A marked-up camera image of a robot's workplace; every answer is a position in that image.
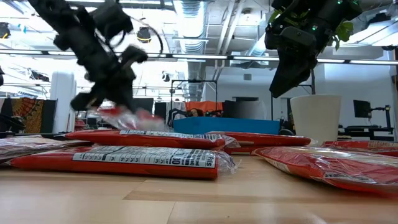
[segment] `computer monitor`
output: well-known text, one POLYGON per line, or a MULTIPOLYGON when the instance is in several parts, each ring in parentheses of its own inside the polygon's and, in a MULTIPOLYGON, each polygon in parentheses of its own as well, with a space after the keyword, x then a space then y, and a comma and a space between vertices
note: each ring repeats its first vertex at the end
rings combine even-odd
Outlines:
POLYGON ((371 103, 363 100, 354 100, 354 112, 356 118, 372 118, 371 103))

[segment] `red bag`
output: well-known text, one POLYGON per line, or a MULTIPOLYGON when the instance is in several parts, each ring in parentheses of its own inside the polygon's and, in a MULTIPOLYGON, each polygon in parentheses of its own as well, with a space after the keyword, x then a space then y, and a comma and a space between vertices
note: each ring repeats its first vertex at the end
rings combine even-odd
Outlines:
POLYGON ((73 146, 90 146, 93 143, 84 141, 57 141, 42 136, 12 137, 0 139, 0 164, 18 156, 63 149, 73 146))
POLYGON ((13 159, 21 169, 110 172, 215 179, 233 174, 232 157, 222 151, 165 147, 76 147, 13 159))
POLYGON ((234 139, 220 134, 180 134, 138 130, 89 130, 66 134, 67 138, 107 146, 154 146, 187 149, 222 148, 234 139))
POLYGON ((238 133, 212 131, 211 134, 224 134, 235 138, 241 146, 306 146, 311 139, 297 136, 280 136, 273 134, 238 133))
POLYGON ((342 189, 398 196, 398 159, 320 147, 268 147, 254 152, 276 168, 342 189))
POLYGON ((242 147, 225 147, 223 149, 228 155, 251 155, 256 149, 264 146, 242 146, 242 147))
POLYGON ((386 141, 328 141, 321 147, 398 157, 398 143, 386 141))

